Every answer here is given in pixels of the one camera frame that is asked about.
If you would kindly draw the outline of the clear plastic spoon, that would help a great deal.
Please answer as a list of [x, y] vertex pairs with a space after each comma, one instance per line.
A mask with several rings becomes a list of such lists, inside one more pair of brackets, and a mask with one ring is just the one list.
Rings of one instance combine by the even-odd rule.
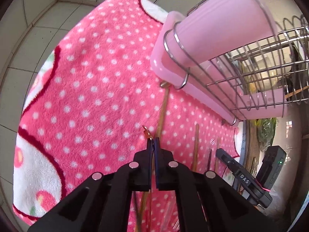
[[[206, 148], [206, 152], [207, 152], [207, 155], [206, 155], [206, 159], [208, 161], [208, 154], [210, 152], [210, 149], [213, 148], [213, 145], [215, 145], [216, 143], [216, 140], [214, 138], [211, 138], [209, 143], [208, 143], [208, 146]], [[198, 151], [198, 158], [197, 158], [197, 165], [201, 163], [201, 161], [199, 161], [199, 151]], [[202, 172], [205, 172], [206, 171], [206, 167], [207, 167], [207, 162], [205, 164], [205, 167], [204, 168], [201, 168], [201, 169], [198, 169], [196, 167], [196, 171], [192, 171], [191, 170], [191, 165], [190, 165], [190, 170], [192, 172], [199, 172], [199, 173], [202, 173]], [[170, 221], [172, 220], [172, 216], [173, 216], [173, 210], [176, 206], [176, 199], [175, 197], [173, 197], [170, 201], [170, 203], [168, 204], [168, 208], [167, 208], [167, 211], [166, 211], [166, 214], [164, 216], [164, 219], [162, 220], [162, 223], [161, 223], [161, 228], [160, 228], [160, 231], [165, 231], [166, 228], [168, 227]]]

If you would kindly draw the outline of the bagged green vegetables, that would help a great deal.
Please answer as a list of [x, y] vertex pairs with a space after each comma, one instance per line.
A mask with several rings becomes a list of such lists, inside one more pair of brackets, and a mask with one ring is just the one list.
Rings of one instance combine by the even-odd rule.
[[277, 118], [257, 119], [256, 126], [259, 149], [261, 152], [265, 152], [273, 144]]

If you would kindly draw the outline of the pink polka dot towel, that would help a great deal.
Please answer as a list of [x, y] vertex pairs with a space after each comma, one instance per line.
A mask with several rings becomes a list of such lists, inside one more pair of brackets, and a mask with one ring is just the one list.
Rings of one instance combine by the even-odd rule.
[[[145, 149], [143, 126], [155, 134], [165, 89], [150, 55], [167, 12], [148, 0], [105, 0], [59, 42], [27, 96], [14, 156], [13, 211], [26, 224], [40, 217], [94, 172], [109, 174]], [[184, 91], [169, 88], [163, 149], [192, 163], [199, 124], [198, 169], [233, 183], [215, 159], [217, 146], [232, 157], [238, 129]]]

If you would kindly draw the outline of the pink drip tray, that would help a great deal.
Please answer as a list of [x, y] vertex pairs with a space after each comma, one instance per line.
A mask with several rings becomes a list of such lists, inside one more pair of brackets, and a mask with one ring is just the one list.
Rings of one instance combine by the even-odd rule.
[[238, 60], [225, 53], [201, 64], [186, 68], [171, 54], [166, 36], [184, 16], [179, 12], [165, 15], [151, 54], [155, 74], [204, 104], [231, 126], [243, 120], [283, 117], [288, 102], [277, 82], [279, 72], [267, 56], [264, 69], [252, 57]]

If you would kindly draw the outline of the pink utensil cup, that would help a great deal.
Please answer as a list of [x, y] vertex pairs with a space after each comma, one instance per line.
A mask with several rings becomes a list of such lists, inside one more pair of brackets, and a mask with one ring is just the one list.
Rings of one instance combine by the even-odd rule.
[[166, 36], [171, 54], [185, 67], [277, 35], [262, 0], [207, 0]]

